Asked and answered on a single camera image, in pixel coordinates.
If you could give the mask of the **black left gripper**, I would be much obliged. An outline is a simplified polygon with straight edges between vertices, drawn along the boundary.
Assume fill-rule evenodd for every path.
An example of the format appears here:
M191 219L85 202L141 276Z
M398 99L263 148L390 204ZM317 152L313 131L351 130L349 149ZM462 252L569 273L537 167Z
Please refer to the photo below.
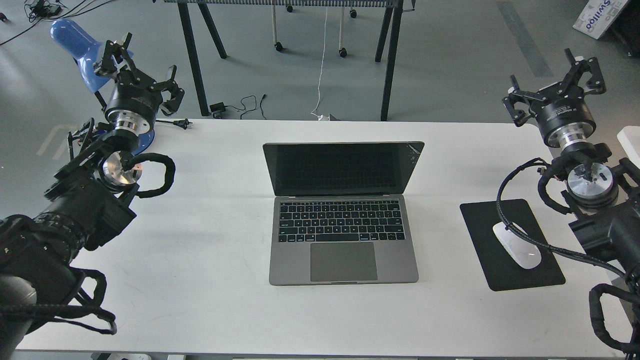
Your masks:
M139 137L150 132L158 109L165 116L172 116L185 96L176 82L176 64L167 69L167 79L161 82L137 70L128 52L132 37L128 32L120 42L106 41L101 59L93 64L94 75L115 81L104 115L114 127L112 136L117 137ZM163 100L163 92L169 93L167 100Z

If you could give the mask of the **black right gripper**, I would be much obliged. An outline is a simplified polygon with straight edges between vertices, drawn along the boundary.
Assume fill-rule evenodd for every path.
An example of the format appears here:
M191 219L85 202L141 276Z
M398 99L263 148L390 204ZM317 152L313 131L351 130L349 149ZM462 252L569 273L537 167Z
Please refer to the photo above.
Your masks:
M510 75L511 87L502 98L502 104L515 126L524 125L532 117L524 110L516 109L516 104L524 104L527 109L532 104L542 104L535 107L535 120L542 141L551 148L565 148L569 144L568 140L562 139L567 133L566 129L581 130L583 139L594 133L596 124L585 103L585 96L601 95L607 91L597 57L576 58L569 48L565 48L564 54L571 67L560 86L549 85L540 89L539 93L526 91L521 89L515 75ZM579 84L585 74L590 75L585 82L588 91Z

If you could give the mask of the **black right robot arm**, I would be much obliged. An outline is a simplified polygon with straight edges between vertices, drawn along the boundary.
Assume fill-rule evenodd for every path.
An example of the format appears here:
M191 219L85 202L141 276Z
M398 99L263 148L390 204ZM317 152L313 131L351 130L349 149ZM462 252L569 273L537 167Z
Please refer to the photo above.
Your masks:
M562 80L538 91L521 89L516 77L510 76L511 87L502 100L510 119L518 127L534 119L544 144L559 149L560 155L551 162L539 157L531 159L503 180L495 202L499 223L529 244L618 275L626 289L598 284L590 290L590 323L602 343L624 353L627 360L637 360L640 353L639 168L626 157L617 165L608 166L612 155L608 145L589 142L597 126L585 96L605 93L606 83L596 57L574 56L569 48L564 53L569 71ZM542 202L560 214L575 216L569 227L583 252L541 243L516 228L505 215L503 191L510 180L529 167L539 169L537 193ZM618 341L607 330L601 304L604 294L630 304L634 321L629 341Z

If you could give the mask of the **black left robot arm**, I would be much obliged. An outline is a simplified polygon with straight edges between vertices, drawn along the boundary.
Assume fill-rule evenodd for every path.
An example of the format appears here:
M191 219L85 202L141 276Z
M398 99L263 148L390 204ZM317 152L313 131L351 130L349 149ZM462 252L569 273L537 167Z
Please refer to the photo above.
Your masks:
M128 51L132 35L107 41L94 74L114 80L104 123L90 120L69 142L80 151L55 174L45 192L50 205L34 218L14 214L1 221L1 358L7 360L30 334L64 322L105 335L117 332L115 315L102 308L106 277L71 266L80 250L94 251L137 216L134 198L155 198L174 183L174 160L160 153L134 154L157 114L178 111L185 91L171 66L158 82L141 71Z

